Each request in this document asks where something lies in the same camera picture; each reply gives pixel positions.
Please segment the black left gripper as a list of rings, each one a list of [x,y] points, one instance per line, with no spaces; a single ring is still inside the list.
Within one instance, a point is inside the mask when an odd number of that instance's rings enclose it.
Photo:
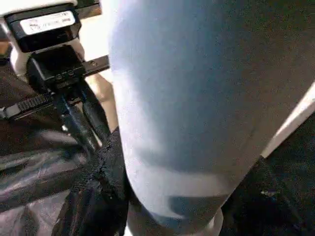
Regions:
[[[85,61],[69,45],[32,53],[27,61],[27,79],[39,93],[31,101],[36,105],[53,103],[70,135],[88,155],[99,149],[93,131],[102,144],[111,132],[105,111],[85,78],[108,68],[107,55]],[[83,102],[83,113],[89,123],[80,109],[68,102],[76,100]]]

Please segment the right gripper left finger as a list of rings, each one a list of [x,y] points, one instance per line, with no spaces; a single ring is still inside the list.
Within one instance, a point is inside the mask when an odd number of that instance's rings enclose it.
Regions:
[[[72,186],[52,235],[124,235],[130,192],[120,130],[116,128]]]

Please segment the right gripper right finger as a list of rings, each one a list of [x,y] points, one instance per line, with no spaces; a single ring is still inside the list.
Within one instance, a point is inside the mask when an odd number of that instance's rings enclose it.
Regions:
[[[315,227],[264,158],[222,206],[221,236],[313,236]]]

